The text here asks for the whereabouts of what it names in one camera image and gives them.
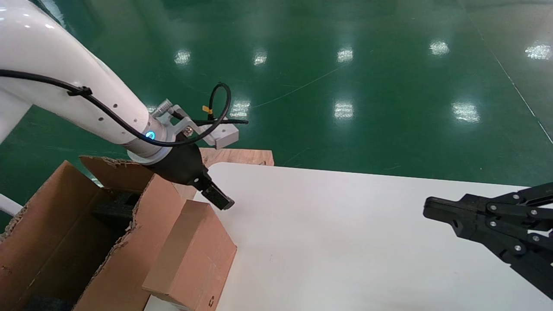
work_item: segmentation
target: green floor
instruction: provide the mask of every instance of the green floor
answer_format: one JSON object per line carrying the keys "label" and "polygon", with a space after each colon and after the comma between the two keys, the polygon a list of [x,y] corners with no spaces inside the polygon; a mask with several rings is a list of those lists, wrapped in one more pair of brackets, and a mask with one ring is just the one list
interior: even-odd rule
{"label": "green floor", "polygon": [[[204,117],[228,83],[250,120],[233,147],[278,166],[553,181],[552,0],[41,2],[148,106]],[[23,204],[80,154],[126,157],[33,107],[0,145],[0,193]]]}

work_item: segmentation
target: wooden board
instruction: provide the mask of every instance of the wooden board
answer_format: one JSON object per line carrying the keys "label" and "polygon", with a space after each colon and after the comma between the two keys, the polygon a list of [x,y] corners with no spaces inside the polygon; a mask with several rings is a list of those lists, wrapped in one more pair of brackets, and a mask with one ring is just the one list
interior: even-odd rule
{"label": "wooden board", "polygon": [[[209,168],[215,163],[229,162],[274,166],[273,152],[270,150],[200,148],[202,161]],[[173,184],[184,200],[192,200],[197,190],[192,186]]]}

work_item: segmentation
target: white tabletop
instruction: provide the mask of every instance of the white tabletop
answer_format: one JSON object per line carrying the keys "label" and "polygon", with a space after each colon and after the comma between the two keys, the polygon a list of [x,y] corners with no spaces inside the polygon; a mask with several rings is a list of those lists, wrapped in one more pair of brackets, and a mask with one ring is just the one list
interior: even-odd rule
{"label": "white tabletop", "polygon": [[521,187],[231,163],[209,174],[236,201],[217,211],[238,246],[217,311],[553,310],[483,245],[422,215],[428,196]]}

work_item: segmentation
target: screw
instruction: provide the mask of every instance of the screw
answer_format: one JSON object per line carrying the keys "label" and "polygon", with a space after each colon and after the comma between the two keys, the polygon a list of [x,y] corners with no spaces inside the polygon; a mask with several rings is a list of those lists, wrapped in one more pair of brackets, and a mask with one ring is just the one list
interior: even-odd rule
{"label": "screw", "polygon": [[184,130],[182,132],[183,132],[184,136],[190,137],[194,133],[194,129],[192,129],[190,126],[187,126],[187,127],[184,128]]}
{"label": "screw", "polygon": [[157,118],[163,115],[167,112],[167,110],[169,110],[169,108],[171,108],[171,106],[173,106],[173,104],[170,101],[164,100],[162,103],[159,104],[158,107],[155,108],[154,111],[152,111],[152,117]]}

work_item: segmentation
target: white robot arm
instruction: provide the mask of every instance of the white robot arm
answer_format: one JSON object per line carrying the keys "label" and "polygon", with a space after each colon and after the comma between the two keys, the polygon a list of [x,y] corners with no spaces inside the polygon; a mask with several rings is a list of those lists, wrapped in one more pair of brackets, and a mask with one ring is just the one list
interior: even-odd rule
{"label": "white robot arm", "polygon": [[[106,64],[26,0],[0,0],[0,40],[0,143],[37,105],[122,145],[132,160],[163,178],[193,185],[218,208],[232,206],[207,175],[194,144],[204,139],[222,148],[238,140],[238,129],[224,118],[228,86],[213,90],[227,91],[221,117],[198,126],[168,100],[149,113]],[[174,117],[176,125],[170,122]],[[194,132],[199,135],[189,138]]]}

